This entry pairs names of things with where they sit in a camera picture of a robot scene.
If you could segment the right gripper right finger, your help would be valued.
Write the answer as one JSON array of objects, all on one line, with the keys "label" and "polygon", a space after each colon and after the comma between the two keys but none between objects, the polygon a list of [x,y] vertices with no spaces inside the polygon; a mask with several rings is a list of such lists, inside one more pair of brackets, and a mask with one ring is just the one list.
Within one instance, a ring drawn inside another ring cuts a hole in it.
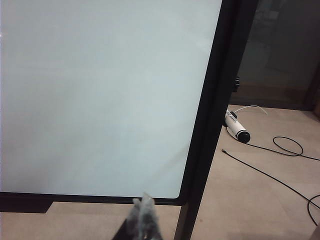
[{"label": "right gripper right finger", "polygon": [[156,213],[155,200],[148,194],[141,199],[140,208],[140,239],[162,240],[159,218]]}]

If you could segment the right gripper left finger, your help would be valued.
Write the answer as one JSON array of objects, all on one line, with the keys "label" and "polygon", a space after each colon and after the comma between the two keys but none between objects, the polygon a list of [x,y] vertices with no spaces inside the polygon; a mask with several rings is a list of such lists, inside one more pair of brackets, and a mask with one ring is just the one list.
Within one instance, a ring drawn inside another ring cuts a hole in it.
[{"label": "right gripper left finger", "polygon": [[117,240],[137,240],[139,237],[139,215],[141,200],[133,199],[133,207],[116,233]]}]

